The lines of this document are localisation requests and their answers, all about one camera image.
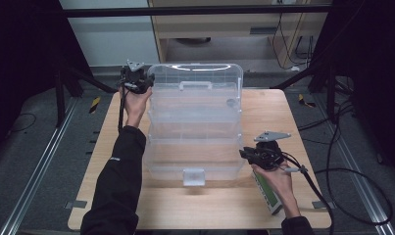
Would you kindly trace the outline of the aluminium floor rail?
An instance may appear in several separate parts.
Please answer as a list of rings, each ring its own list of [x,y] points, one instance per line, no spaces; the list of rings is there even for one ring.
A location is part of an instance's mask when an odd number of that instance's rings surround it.
[[[68,129],[74,116],[74,110],[78,104],[78,98],[71,98],[69,105],[65,109],[63,122],[55,128],[46,148],[43,151],[31,177],[29,178],[20,198],[18,199],[13,211],[8,216],[0,230],[0,235],[16,235],[23,219],[31,205],[34,196],[42,182],[47,169],[53,160],[60,143]]]
[[[327,151],[326,165],[323,171],[325,173],[327,191],[332,202],[341,212],[349,216],[351,219],[361,222],[362,224],[373,226],[379,235],[395,235],[395,230],[391,225],[393,208],[389,199],[375,182],[362,173],[357,162],[353,159],[344,138],[339,132],[339,118],[345,110],[350,108],[350,105],[341,104],[338,106],[335,111],[336,123],[333,123],[327,117],[325,99],[323,97],[316,98],[316,104],[318,105],[322,115],[329,120],[327,127],[332,134]],[[333,146],[337,147],[339,156],[344,163],[344,167],[330,167],[330,156]],[[351,181],[368,213],[370,218],[369,220],[352,215],[349,211],[343,209],[336,203],[329,184],[329,173],[331,171],[347,172],[350,175]]]

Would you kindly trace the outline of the light wooden desk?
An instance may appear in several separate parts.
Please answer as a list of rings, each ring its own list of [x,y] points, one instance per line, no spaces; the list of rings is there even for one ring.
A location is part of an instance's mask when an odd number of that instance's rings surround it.
[[[330,0],[147,0],[150,7],[318,5]],[[321,34],[326,13],[277,13],[154,16],[152,18],[160,60],[169,59],[169,45],[176,39],[262,36],[268,41],[278,64],[295,63],[297,40]]]

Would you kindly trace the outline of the green and white carton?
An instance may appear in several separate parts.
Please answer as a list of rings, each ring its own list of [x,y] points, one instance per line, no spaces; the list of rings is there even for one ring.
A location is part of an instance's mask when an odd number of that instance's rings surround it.
[[[258,185],[258,188],[261,191],[261,194],[266,200],[267,206],[271,214],[275,215],[279,213],[282,209],[281,200],[274,193],[273,189],[270,187],[266,179],[257,172],[253,172],[253,177]]]

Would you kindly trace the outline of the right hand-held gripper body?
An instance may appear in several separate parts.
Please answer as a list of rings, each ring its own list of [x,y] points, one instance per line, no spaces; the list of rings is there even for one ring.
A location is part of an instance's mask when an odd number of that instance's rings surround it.
[[[290,133],[265,131],[254,138],[256,142],[254,164],[264,170],[272,170],[280,166],[284,157],[277,143],[278,140],[289,138]]]

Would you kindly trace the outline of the clear plastic storage box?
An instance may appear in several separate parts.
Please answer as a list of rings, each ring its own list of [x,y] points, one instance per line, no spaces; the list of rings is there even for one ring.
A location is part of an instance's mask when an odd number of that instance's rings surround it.
[[[157,180],[203,186],[234,180],[244,161],[243,70],[236,64],[159,64],[150,98],[144,164]],[[226,104],[236,101],[235,107]]]

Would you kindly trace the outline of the black curtain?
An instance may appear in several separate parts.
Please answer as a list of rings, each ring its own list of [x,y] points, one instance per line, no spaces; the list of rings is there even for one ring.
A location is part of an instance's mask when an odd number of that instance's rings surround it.
[[[37,15],[61,9],[59,0],[0,0],[0,146],[25,100],[55,86],[43,36],[70,67],[91,74],[69,21]]]
[[[354,81],[354,97],[395,168],[395,0],[333,0],[315,51]]]

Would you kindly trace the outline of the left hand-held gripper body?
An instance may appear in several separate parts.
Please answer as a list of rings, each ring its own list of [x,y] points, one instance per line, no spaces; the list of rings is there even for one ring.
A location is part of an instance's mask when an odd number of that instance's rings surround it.
[[[148,89],[144,63],[127,61],[121,69],[121,84],[135,94],[144,94]]]

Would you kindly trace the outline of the yellow black striped tape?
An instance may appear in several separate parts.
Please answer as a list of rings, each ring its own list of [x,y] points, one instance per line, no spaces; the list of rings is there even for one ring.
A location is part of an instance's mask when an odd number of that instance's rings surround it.
[[[316,104],[314,102],[307,102],[302,94],[298,95],[298,102],[300,105],[304,105],[310,108],[316,107]]]
[[[101,100],[101,97],[95,97],[93,99],[92,104],[91,104],[91,106],[89,108],[89,113],[90,114],[95,113],[95,111],[96,111],[96,109],[97,109],[97,107],[98,107],[98,105],[100,103],[100,100]]]

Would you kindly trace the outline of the white cabinet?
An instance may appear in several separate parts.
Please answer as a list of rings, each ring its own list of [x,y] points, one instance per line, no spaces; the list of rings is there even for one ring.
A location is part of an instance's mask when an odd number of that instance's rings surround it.
[[[148,7],[147,0],[59,0],[64,10]],[[69,19],[91,67],[121,66],[127,60],[158,63],[150,17]]]

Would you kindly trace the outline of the person's right hand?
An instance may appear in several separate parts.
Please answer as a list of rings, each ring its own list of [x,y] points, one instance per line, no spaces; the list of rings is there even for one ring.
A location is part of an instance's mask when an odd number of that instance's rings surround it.
[[[293,193],[291,173],[286,171],[289,168],[287,162],[281,163],[274,170],[264,170],[256,164],[252,164],[251,167],[267,181],[274,193],[281,200],[287,219],[301,215]]]

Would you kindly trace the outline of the black horizontal frame bar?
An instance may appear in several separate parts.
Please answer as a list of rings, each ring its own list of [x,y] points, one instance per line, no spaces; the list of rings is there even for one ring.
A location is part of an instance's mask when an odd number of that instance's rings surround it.
[[[143,16],[189,16],[232,14],[277,14],[277,13],[324,13],[331,5],[236,5],[236,6],[188,6],[152,8],[71,9],[63,10],[67,18],[95,17],[143,17]]]

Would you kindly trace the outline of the person's left hand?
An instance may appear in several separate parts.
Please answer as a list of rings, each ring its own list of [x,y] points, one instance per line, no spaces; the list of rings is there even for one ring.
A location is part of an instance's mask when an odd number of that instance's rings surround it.
[[[152,95],[152,88],[149,87],[143,94],[132,93],[122,88],[119,91],[120,96],[124,98],[123,107],[127,113],[125,124],[138,128],[145,113],[147,101]]]

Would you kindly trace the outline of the black metal stand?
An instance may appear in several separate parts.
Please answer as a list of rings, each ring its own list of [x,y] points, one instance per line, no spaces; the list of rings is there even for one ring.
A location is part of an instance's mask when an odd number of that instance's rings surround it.
[[[88,75],[66,65],[60,65],[54,68],[54,78],[57,105],[57,127],[60,127],[64,123],[66,117],[64,88],[68,89],[72,97],[80,97],[83,94],[83,89],[78,81],[81,79],[106,93],[115,93],[117,91],[116,88],[112,88],[96,80],[92,75]]]
[[[319,92],[326,87],[326,114],[327,117],[336,123],[335,117],[335,66],[330,59],[316,57],[311,61],[308,68],[298,72],[289,79],[272,86],[272,89],[284,90],[290,85],[310,76],[312,80],[308,85],[310,92]]]

